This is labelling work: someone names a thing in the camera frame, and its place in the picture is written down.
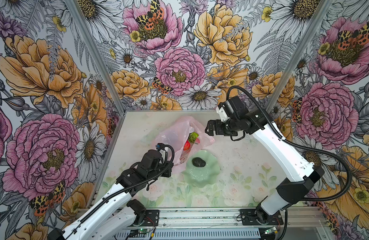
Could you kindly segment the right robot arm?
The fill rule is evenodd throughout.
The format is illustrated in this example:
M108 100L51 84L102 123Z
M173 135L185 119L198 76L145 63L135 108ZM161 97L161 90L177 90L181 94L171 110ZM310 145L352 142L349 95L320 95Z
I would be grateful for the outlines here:
M268 225L270 220L288 207L305 197L324 174L322 167L308 162L294 147L285 142L285 137L277 136L272 130L272 121L259 109L249 111L239 97L220 103L216 112L218 120L207 122L205 133L209 136L230 137L238 141L238 133L251 135L257 139L274 157L286 174L286 178L267 196L247 219L260 225Z

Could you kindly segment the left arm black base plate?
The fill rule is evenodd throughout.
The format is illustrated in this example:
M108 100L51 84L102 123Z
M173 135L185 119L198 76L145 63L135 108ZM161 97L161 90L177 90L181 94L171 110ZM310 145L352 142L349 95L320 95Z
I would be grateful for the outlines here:
M139 227L157 227L159 223L159 210L146 210L137 215L134 226Z

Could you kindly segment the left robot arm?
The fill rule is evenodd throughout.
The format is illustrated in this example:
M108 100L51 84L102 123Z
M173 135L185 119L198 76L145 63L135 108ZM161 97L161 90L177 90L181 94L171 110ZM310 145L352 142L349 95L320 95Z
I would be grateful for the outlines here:
M105 240L133 224L141 224L146 208L133 197L160 177L169 178L175 151L159 143L116 179L110 190L78 220L63 230L55 228L49 240Z

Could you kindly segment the aluminium corner post left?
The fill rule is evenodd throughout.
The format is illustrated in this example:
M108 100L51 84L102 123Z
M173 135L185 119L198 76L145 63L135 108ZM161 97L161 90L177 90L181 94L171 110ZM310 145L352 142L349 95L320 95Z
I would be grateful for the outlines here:
M90 33L89 24L86 22L82 11L78 5L77 1L67 1L66 6L72 15L72 19L74 20L75 24L77 25L79 32L81 34L82 39L84 40L90 55L92 56L99 73L101 74L107 89L114 101L114 104L119 112L119 114L124 117L126 108L122 104L120 97L118 95L117 90L115 89L114 83L110 78L110 74L108 69L102 59L102 56L99 52L99 49L96 45L95 39L93 35Z

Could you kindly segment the aluminium corner post right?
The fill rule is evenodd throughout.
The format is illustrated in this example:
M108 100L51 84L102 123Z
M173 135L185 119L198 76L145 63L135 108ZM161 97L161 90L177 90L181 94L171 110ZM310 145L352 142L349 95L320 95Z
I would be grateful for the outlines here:
M295 51L293 52L289 62L286 65L285 70L282 73L282 76L274 89L274 92L271 94L267 105L266 111L269 112L271 108L277 103L277 100L280 97L283 89L285 88L286 84L288 83L289 78L292 76L292 73L298 64L299 60L301 59L304 50L306 50L308 44L310 43L313 35L316 33L317 29L320 28L321 23L329 11L330 6L332 5L332 0L325 0L320 1L317 9L312 16L310 23L307 25L307 29L304 34L301 35L300 41L296 46Z

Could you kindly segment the green bumpy custard apple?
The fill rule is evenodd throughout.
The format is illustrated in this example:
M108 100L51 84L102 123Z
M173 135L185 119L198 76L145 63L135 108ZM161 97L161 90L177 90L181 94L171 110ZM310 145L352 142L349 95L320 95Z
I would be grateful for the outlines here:
M196 140L198 139L198 137L199 137L199 134L197 132L192 132L188 136L188 141L191 144L194 144L196 142Z

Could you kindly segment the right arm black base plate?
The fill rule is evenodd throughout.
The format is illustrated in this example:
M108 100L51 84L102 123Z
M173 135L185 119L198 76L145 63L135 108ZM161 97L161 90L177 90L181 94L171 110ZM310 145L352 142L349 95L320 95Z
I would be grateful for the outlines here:
M260 209L240 209L239 218L244 226L281 226L284 224L280 211L268 215Z

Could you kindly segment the green wavy fruit plate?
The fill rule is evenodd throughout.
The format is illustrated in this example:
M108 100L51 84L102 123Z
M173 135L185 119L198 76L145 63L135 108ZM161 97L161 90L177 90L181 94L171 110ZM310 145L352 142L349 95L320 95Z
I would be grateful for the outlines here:
M194 167L191 161L196 157L205 160L206 166L203 168ZM181 174L187 184L194 185L197 188L204 188L206 185L215 184L220 172L221 169L217 158L209 151L200 150L186 161L186 168Z

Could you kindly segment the pink plastic bag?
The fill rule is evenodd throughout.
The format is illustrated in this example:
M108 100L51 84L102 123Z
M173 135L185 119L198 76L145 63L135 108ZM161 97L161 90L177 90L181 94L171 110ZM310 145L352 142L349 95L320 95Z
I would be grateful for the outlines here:
M178 118L173 125L159 132L151 146L155 147L159 143L172 146L174 149L172 172L174 174L181 173L186 168L186 161L192 155L215 143L215 139L207 135L204 130L205 126L195 118L183 116ZM197 132L199 137L194 144L191 144L189 150L184 151L183 146L192 132Z

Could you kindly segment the aluminium corner post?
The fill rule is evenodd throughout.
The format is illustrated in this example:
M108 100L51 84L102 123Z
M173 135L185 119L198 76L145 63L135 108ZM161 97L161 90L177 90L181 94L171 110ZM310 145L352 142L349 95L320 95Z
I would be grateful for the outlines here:
M110 78L110 74L108 69L102 59L102 56L99 52L99 49L96 45L95 39L93 35L90 33L89 24L86 22L82 11L78 5L77 1L67 1L66 6L72 15L72 19L74 20L75 24L77 25L79 32L81 34L82 39L84 40L90 55L92 56L99 73L101 74L107 89L114 101L114 104L119 112L119 114L124 117L126 108L122 104L120 97L118 95L117 90L115 89L114 83Z
M306 50L308 44L310 43L313 35L316 33L317 29L320 28L321 23L329 11L330 6L332 5L332 0L325 0L320 1L317 9L312 16L310 23L307 25L307 29L304 34L301 35L300 41L296 46L295 51L293 52L289 62L286 65L285 70L282 73L282 76L274 89L274 92L271 94L267 105L266 111L269 112L271 108L277 103L277 100L280 97L283 89L285 88L286 84L288 83L289 78L292 76L292 73L298 64L299 60L301 59L304 50Z

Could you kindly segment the dark avocado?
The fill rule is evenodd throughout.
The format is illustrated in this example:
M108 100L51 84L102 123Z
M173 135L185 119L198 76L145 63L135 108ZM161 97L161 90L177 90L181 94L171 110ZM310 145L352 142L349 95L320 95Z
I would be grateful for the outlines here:
M203 168L206 166L206 161L199 157L193 158L191 162L192 165L197 168Z

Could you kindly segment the green circuit board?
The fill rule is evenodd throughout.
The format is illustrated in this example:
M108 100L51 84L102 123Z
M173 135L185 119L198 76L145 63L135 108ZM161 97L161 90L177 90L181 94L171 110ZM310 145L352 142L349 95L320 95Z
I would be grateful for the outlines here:
M265 230L263 233L265 235L272 235L272 234L277 234L278 230L277 230L277 227L272 227L272 228Z

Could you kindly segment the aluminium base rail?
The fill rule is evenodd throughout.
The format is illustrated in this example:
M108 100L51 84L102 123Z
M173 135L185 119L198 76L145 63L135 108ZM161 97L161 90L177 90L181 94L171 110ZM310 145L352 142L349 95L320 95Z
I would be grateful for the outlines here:
M240 209L232 208L160 208L158 229L204 228L269 228L273 226L244 226L239 218ZM290 207L288 217L280 212L284 224L291 228L326 227L327 223L317 207Z

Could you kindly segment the small red tomato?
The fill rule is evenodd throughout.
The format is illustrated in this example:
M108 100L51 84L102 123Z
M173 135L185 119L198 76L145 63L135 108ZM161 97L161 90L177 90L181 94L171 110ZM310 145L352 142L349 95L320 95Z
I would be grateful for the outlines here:
M183 146L183 150L184 150L184 151L187 151L187 150L189 150L189 149L190 149L190 147L191 147L190 142L189 142L189 141L186 141L186 142L185 142L185 144L184 144L184 146Z

